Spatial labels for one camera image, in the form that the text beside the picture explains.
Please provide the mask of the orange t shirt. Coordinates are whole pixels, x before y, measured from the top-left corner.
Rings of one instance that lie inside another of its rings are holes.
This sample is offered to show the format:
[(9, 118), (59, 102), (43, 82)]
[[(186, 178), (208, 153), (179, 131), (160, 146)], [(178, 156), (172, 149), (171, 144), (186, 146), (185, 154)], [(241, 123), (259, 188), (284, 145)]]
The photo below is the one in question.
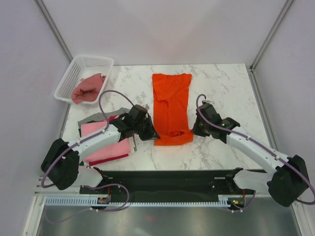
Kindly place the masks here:
[(155, 146), (180, 146), (193, 141), (187, 109), (191, 74), (153, 74)]

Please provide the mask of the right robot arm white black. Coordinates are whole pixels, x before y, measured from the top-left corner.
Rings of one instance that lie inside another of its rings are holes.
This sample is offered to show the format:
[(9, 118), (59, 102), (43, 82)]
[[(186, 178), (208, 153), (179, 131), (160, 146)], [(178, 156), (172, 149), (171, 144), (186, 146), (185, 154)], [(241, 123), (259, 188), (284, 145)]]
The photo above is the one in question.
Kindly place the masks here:
[(241, 189), (253, 190), (269, 194), (278, 204), (288, 207), (299, 201), (307, 189), (314, 191), (302, 157), (289, 157), (261, 144), (234, 119), (222, 119), (210, 103), (203, 102), (197, 106), (192, 133), (222, 141), (264, 170), (262, 173), (243, 168), (232, 170), (225, 178), (225, 187), (230, 193), (238, 193)]

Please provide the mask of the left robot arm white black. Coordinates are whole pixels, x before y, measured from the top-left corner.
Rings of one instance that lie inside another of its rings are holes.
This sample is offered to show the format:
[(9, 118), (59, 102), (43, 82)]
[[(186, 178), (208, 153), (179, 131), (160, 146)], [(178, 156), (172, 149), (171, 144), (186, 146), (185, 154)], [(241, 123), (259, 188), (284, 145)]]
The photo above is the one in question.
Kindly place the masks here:
[(147, 109), (140, 105), (132, 106), (128, 113), (107, 121), (105, 126), (77, 141), (66, 142), (61, 138), (55, 140), (41, 164), (44, 173), (41, 187), (55, 186), (59, 190), (65, 190), (78, 184), (87, 186), (96, 193), (104, 193), (108, 188), (108, 181), (103, 178), (102, 171), (79, 164), (102, 148), (133, 135), (138, 135), (142, 141), (160, 138)]

